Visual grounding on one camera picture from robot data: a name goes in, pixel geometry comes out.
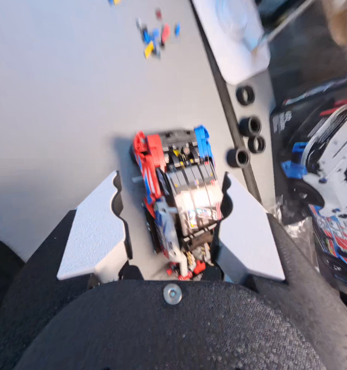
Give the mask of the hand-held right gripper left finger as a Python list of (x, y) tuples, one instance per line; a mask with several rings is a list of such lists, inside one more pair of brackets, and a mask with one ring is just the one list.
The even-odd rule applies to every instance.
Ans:
[(76, 208), (58, 280), (93, 274), (101, 283), (120, 279), (133, 258), (119, 171), (113, 171)]

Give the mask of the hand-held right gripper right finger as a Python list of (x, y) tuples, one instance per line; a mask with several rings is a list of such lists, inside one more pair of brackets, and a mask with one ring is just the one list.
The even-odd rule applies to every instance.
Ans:
[(243, 284), (252, 275), (285, 280), (268, 212), (229, 172), (223, 179), (223, 218), (213, 240), (213, 255), (224, 281)]

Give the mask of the lego race car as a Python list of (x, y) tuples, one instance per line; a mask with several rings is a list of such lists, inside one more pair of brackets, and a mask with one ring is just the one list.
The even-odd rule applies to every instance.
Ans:
[(142, 206), (155, 252), (169, 260), (167, 275), (191, 280), (213, 266), (211, 246), (222, 219), (223, 193), (208, 130), (138, 131), (130, 156), (146, 195)]

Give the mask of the black lego tyre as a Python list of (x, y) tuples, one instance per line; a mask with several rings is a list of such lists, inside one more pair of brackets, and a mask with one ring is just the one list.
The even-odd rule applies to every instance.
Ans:
[(245, 168), (249, 164), (250, 156), (244, 148), (232, 148), (227, 151), (226, 160), (231, 168)]
[(240, 134), (248, 138), (259, 136), (262, 130), (262, 124), (259, 118), (255, 116), (242, 118), (238, 126)]
[(255, 94), (254, 90), (249, 85), (243, 85), (239, 86), (236, 89), (236, 99), (241, 106), (249, 106), (250, 104), (253, 104), (255, 101)]
[(261, 154), (265, 151), (266, 140), (263, 136), (253, 136), (248, 139), (248, 149), (252, 154)]

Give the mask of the lego set box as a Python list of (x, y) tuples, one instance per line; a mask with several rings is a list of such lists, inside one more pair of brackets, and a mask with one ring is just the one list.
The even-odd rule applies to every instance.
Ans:
[(347, 77), (284, 100), (270, 127), (278, 216), (307, 219), (320, 271), (347, 294)]

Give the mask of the scattered small lego pieces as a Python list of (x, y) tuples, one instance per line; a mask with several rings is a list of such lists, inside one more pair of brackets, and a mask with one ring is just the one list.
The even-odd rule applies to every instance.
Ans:
[(116, 60), (141, 57), (160, 59), (180, 22), (167, 5), (179, 1), (105, 1), (108, 4), (108, 47)]

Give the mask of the clear plastic bag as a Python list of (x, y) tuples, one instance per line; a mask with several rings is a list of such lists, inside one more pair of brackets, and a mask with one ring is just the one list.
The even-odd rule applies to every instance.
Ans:
[(318, 267), (312, 217), (305, 205), (284, 195), (277, 196), (274, 216), (312, 265)]

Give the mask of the white stand base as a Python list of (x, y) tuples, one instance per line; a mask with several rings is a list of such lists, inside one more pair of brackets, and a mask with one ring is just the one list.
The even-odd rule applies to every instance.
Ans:
[(196, 14), (219, 71), (237, 85), (267, 70), (268, 42), (253, 0), (194, 0)]

